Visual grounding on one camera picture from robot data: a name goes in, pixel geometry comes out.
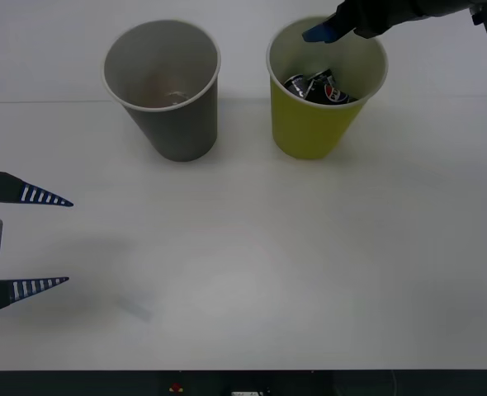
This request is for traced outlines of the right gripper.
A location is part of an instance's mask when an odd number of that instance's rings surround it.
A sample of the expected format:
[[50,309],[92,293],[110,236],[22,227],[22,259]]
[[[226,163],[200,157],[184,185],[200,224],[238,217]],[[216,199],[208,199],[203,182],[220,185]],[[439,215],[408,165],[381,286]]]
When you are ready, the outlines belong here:
[[333,43],[353,31],[363,38],[385,33],[393,26],[396,1],[343,1],[325,21],[302,33],[308,43]]

